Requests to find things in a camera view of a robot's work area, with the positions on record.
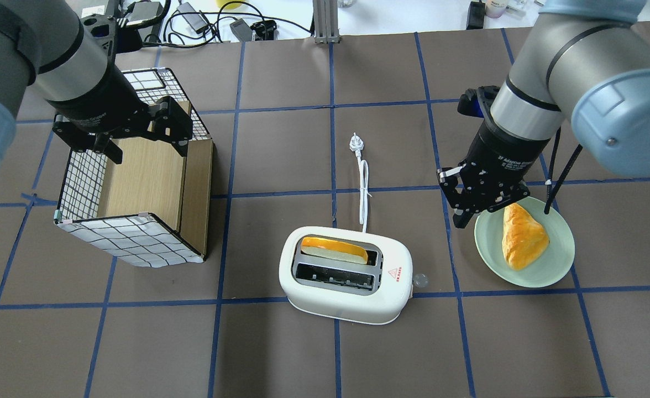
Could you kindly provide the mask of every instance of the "robotic arm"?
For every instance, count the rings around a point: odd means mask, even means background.
[[[117,52],[140,48],[137,27],[113,16],[79,20],[63,0],[0,0],[0,161],[31,84],[60,113],[53,131],[74,151],[120,163],[111,139],[143,137],[171,143],[186,156],[189,115],[171,97],[143,103],[113,63]]]
[[[524,174],[565,118],[603,167],[650,175],[650,46],[630,30],[646,1],[548,0],[504,84],[462,96],[459,112],[485,120],[438,170],[456,227],[528,196]]]

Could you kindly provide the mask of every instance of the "white bottle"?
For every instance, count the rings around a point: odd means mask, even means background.
[[[509,4],[509,0],[487,0],[485,13],[490,18],[499,18],[507,9],[507,4]]]

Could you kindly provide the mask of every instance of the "metal post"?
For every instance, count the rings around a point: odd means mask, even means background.
[[[315,43],[340,43],[337,27],[337,0],[313,0]]]

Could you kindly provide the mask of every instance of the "wire basket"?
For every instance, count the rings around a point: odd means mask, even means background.
[[[173,71],[168,68],[124,71],[124,76],[146,103],[171,96],[189,101]],[[194,109],[193,140],[211,139]],[[55,224],[118,259],[138,266],[162,267],[185,262],[201,263],[201,254],[158,216],[150,212],[98,218],[107,158],[92,151],[70,151]]]

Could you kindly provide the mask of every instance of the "storage box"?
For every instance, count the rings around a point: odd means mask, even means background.
[[[188,108],[188,156],[143,138],[116,142],[123,163],[103,154],[70,152],[55,224],[118,259],[162,267],[203,262],[207,254],[212,138],[169,69],[124,72],[141,100],[169,95]]]

